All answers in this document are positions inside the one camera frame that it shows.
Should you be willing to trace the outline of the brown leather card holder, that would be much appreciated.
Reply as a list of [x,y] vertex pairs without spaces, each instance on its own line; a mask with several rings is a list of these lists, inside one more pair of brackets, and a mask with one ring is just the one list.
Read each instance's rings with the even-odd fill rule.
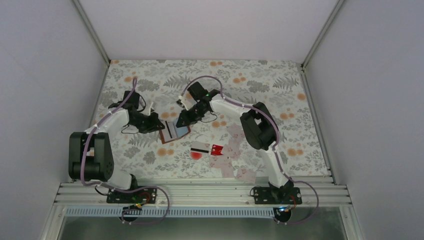
[[162,144],[167,144],[183,138],[191,132],[189,126],[177,127],[177,119],[173,121],[161,121],[164,129],[159,131]]

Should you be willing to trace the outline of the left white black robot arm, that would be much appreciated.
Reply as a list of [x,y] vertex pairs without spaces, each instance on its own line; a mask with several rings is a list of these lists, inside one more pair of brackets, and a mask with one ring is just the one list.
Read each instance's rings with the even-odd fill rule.
[[141,134],[165,129],[156,112],[143,114],[138,108],[141,96],[134,90],[125,91],[123,99],[108,107],[108,113],[85,131],[69,137],[68,175],[84,186],[103,185],[119,191],[124,201],[139,197],[133,175],[115,169],[111,142],[124,126],[134,126]]

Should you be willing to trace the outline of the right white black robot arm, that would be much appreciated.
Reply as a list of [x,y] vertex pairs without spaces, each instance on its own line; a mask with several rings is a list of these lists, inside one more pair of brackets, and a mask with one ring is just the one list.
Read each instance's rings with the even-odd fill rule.
[[236,101],[216,89],[207,91],[199,82],[193,82],[185,91],[196,101],[191,107],[182,93],[176,103],[183,108],[177,127],[186,127],[202,120],[207,112],[218,112],[240,120],[248,144],[261,155],[268,171],[270,195],[274,202],[284,203],[290,197],[278,151],[280,133],[267,107],[262,102],[248,104]]

